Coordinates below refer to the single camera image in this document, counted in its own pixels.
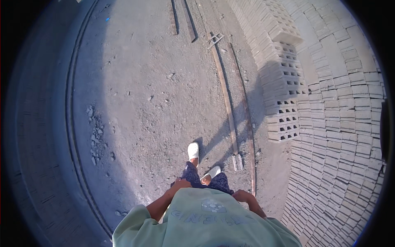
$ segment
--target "stack of concrete blocks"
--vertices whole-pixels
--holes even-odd
[[[266,110],[273,117],[268,118],[269,130],[280,126],[275,125],[280,116],[276,111],[286,112],[283,106],[296,106],[298,113],[299,137],[291,141],[292,167],[281,221],[304,246],[352,245],[369,220],[386,170],[380,148],[384,81],[366,37],[339,0],[270,1],[287,20],[286,9],[292,26],[300,31],[301,43],[277,40],[281,36],[273,30],[279,28],[261,14],[269,1],[228,3],[261,75]],[[277,18],[279,13],[271,9],[266,13]],[[279,51],[290,45],[297,56],[284,57]],[[286,61],[301,65],[302,70],[294,72],[308,86],[307,98],[294,100],[281,90],[287,79],[278,74]]]
[[[263,86],[269,140],[299,138],[297,101],[308,99],[308,88],[294,45],[299,30],[278,1],[228,1],[251,47]]]

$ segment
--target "dusty floor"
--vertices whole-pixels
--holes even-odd
[[[194,140],[200,143],[200,176],[220,164],[231,189],[251,189],[248,147],[240,146],[247,135],[245,116],[229,53],[221,51],[220,56],[243,153],[242,172],[233,170],[223,95],[207,49],[206,33],[221,32],[225,38],[219,49],[227,49],[225,41],[232,42],[243,79],[248,80],[245,89],[256,126],[256,197],[268,216],[279,219],[290,172],[288,147],[267,141],[257,68],[234,14],[225,0],[187,1],[197,33],[191,43],[177,0],[179,34],[171,34],[169,3],[100,0],[82,40],[74,82],[75,132],[101,213],[114,229],[124,212],[161,196],[181,174],[187,146]],[[91,121],[89,106],[95,118]]]

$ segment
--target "rock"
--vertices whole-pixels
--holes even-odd
[[[170,80],[173,77],[173,75],[175,75],[175,73],[171,73],[171,74],[167,75],[166,78]]]

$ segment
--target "hand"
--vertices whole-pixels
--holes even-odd
[[[168,192],[170,193],[171,197],[173,197],[175,193],[181,188],[192,188],[192,185],[185,178],[181,179],[178,177],[176,178],[173,186],[168,190]]]
[[[248,193],[248,192],[246,192],[244,190],[238,190],[235,193],[233,193],[232,196],[238,202],[246,202],[246,203],[249,204],[251,202],[256,201],[255,197],[252,194],[250,194],[250,193]]]

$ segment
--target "wooden plank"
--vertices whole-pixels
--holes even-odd
[[[207,37],[210,40],[211,34],[207,33]],[[233,113],[232,113],[232,108],[230,106],[229,94],[228,94],[228,89],[226,87],[224,71],[222,70],[222,65],[221,65],[220,58],[218,56],[218,52],[217,52],[215,45],[213,45],[213,47],[211,48],[211,51],[213,52],[215,65],[217,66],[218,77],[220,78],[220,82],[221,82],[222,93],[224,95],[226,113],[228,114],[228,120],[229,120],[230,137],[232,139],[233,154],[237,155],[238,150],[237,150],[235,123],[233,121]]]
[[[251,187],[252,191],[251,193],[253,196],[256,194],[256,182],[255,182],[255,150],[254,150],[254,139],[252,137],[252,125],[251,125],[251,117],[250,117],[250,111],[248,109],[248,104],[247,104],[247,97],[246,93],[244,90],[244,85],[243,85],[243,80],[241,79],[241,74],[239,70],[239,66],[237,65],[236,61],[236,56],[232,48],[232,44],[228,42],[228,51],[230,54],[232,66],[233,66],[233,71],[236,73],[236,80],[239,84],[239,89],[242,95],[242,102],[243,102],[243,107],[244,107],[244,114],[246,116],[246,125],[247,125],[247,131],[248,131],[248,146],[250,149],[250,162],[251,162]]]
[[[169,15],[170,15],[170,29],[173,35],[177,35],[177,27],[175,24],[175,16],[174,16],[174,10],[175,6],[173,6],[173,0],[170,0],[169,3]]]
[[[192,22],[188,14],[188,9],[186,8],[186,0],[181,0],[181,4],[182,4],[182,8],[184,9],[184,16],[185,16],[186,25],[188,27],[189,36],[191,38],[191,42],[193,42],[196,39],[196,36],[192,28]]]

